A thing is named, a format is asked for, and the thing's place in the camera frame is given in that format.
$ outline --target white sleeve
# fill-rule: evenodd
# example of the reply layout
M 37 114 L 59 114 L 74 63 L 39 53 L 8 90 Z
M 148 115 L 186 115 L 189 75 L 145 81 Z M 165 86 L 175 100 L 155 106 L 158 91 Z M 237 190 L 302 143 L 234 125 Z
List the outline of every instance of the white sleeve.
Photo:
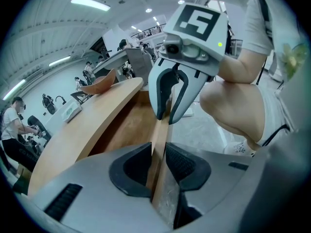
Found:
M 248 2 L 244 28 L 242 48 L 270 55 L 273 46 L 266 34 L 258 0 Z
M 9 118 L 9 121 L 10 121 L 10 122 L 12 122 L 12 121 L 14 121 L 14 120 L 16 120 L 16 119 L 19 119 L 16 110 L 15 110 L 14 108 L 12 108 L 12 107 L 11 107 L 11 108 L 8 108 L 8 109 L 6 110 L 5 116 L 6 116 L 7 118 Z
M 80 88 L 80 84 L 79 84 L 79 82 L 76 81 L 76 91 L 78 91 L 79 88 Z
M 92 67 L 91 67 L 91 66 L 87 67 L 87 71 L 88 71 L 90 74 L 92 74 L 92 73 L 93 73 Z

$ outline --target white t-shirt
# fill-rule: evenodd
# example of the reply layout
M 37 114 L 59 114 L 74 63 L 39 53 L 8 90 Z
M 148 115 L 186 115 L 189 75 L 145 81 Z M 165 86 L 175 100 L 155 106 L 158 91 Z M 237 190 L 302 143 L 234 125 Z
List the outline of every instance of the white t-shirt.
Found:
M 92 78 L 95 78 L 95 74 L 94 74 L 93 68 L 91 66 L 86 66 L 86 68 L 84 68 L 84 70 L 88 71 Z
M 1 140 L 8 140 L 11 138 L 17 139 L 18 129 L 14 125 L 14 120 L 19 120 L 17 112 L 14 108 L 9 107 L 3 115 L 1 124 Z
M 81 91 L 80 87 L 81 87 L 80 81 L 76 80 L 76 91 Z
M 266 34 L 259 1 L 250 0 L 242 48 L 265 55 L 270 55 L 271 50 L 274 50 L 282 77 L 287 82 L 307 58 L 307 38 L 296 15 L 284 0 L 265 1 L 269 10 L 273 45 Z

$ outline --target ceiling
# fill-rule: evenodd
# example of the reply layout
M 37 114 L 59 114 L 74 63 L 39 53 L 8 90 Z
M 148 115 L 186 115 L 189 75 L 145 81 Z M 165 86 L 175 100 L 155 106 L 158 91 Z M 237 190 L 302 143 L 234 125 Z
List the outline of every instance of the ceiling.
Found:
M 111 6 L 107 12 L 70 0 L 29 0 L 16 18 L 0 51 L 0 91 L 8 91 L 37 70 L 53 71 L 49 63 L 72 56 L 81 58 L 109 29 L 132 25 L 165 15 L 168 19 L 178 0 L 96 0 Z M 204 4 L 207 0 L 191 0 Z M 248 0 L 221 0 L 245 5 Z M 153 9 L 145 13 L 147 7 Z

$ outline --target ceiling light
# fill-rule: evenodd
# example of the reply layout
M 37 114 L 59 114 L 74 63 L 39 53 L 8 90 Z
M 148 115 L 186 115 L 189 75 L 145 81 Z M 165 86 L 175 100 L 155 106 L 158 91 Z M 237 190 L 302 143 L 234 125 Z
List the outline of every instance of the ceiling light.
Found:
M 110 9 L 110 6 L 93 0 L 71 0 L 71 3 L 81 4 L 104 11 L 108 11 Z
M 22 84 L 24 84 L 26 82 L 26 80 L 22 80 L 21 82 L 19 82 L 17 85 L 15 85 L 3 98 L 3 100 L 6 100 L 7 98 L 9 98 L 18 88 L 20 88 L 20 86 Z
M 67 59 L 70 59 L 70 56 L 65 57 L 65 58 L 62 58 L 62 59 L 60 59 L 60 60 L 57 60 L 57 61 L 54 61 L 54 62 L 50 63 L 50 64 L 49 64 L 49 67 L 50 67 L 50 66 L 54 66 L 54 65 L 56 65 L 57 63 L 60 63 L 60 62 L 65 61 L 65 60 L 67 60 Z

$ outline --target wooden board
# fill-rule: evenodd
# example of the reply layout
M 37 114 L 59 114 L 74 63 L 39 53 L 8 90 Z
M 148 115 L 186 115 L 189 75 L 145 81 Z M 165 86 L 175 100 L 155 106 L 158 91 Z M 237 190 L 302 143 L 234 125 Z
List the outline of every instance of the wooden board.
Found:
M 111 86 L 83 104 L 83 110 L 56 133 L 42 152 L 31 177 L 28 195 L 76 161 L 89 155 L 98 139 L 116 115 L 140 90 L 142 78 L 133 78 Z
M 150 142 L 156 122 L 148 91 L 139 91 L 111 122 L 90 155 Z
M 147 184 L 146 186 L 151 189 L 151 199 L 153 198 L 156 190 L 156 184 L 159 177 L 159 172 L 163 160 L 165 151 L 165 144 L 168 136 L 169 119 L 171 112 L 171 101 L 167 105 L 166 112 L 163 115 L 161 121 L 157 121 L 153 134 L 152 142 L 152 161 L 148 171 Z

